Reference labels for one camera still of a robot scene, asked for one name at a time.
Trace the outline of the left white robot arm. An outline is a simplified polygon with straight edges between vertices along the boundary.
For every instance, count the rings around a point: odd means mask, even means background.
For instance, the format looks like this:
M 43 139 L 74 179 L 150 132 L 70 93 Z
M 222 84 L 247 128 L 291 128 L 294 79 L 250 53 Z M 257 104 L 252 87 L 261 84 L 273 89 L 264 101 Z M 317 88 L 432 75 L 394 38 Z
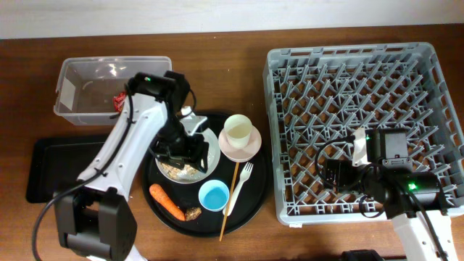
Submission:
M 179 117 L 191 87 L 185 76 L 139 72 L 125 86 L 117 123 L 75 185 L 57 193 L 54 206 L 59 243 L 90 260 L 142 260 L 135 246 L 137 223 L 129 192 L 147 150 L 176 168 L 206 173 L 210 145 L 205 116 Z

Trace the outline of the red snack wrapper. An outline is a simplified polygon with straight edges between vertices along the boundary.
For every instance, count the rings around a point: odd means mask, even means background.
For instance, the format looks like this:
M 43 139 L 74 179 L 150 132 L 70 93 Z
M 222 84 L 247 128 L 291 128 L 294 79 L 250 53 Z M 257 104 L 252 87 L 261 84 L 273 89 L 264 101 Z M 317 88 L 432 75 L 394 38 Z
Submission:
M 126 92 L 122 91 L 112 99 L 113 107 L 117 113 L 121 113 L 125 103 Z

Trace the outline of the blue plastic cup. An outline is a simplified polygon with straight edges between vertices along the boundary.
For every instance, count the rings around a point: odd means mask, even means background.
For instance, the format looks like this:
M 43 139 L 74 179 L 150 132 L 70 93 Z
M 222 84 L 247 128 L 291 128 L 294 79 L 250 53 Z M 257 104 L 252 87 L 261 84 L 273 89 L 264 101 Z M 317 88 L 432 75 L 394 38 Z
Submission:
M 200 205 L 212 212 L 223 210 L 228 203 L 229 195 L 228 186 L 219 180 L 205 182 L 198 193 Z

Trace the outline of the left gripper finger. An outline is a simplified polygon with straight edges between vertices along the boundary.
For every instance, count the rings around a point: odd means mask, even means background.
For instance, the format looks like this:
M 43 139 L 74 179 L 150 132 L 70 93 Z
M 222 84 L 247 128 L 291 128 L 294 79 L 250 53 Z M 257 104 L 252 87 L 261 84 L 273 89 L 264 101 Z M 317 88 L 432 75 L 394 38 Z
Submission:
M 154 152 L 155 158 L 172 167 L 184 167 L 189 156 L 185 152 L 161 150 Z
M 202 141 L 199 144 L 199 159 L 197 160 L 198 170 L 202 173 L 206 173 L 208 170 L 208 152 L 210 144 L 206 141 Z

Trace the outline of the cream plastic cup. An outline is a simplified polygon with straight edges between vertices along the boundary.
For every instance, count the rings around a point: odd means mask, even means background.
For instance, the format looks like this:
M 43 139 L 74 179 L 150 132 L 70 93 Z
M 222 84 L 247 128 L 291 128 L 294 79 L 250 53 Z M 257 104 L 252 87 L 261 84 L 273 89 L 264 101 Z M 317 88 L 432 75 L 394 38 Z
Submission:
M 235 149 L 243 149 L 249 143 L 252 129 L 252 122 L 245 115 L 231 115 L 224 123 L 228 143 Z

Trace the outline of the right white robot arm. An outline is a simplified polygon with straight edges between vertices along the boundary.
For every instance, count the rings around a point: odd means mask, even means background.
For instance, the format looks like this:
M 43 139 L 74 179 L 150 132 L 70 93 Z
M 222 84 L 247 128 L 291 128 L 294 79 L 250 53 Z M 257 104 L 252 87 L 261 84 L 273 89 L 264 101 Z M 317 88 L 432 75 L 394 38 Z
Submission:
M 325 189 L 381 204 L 408 260 L 457 259 L 444 190 L 431 171 L 414 171 L 405 129 L 358 128 L 319 151 L 333 144 L 352 144 L 354 151 L 351 160 L 327 159 L 315 168 Z

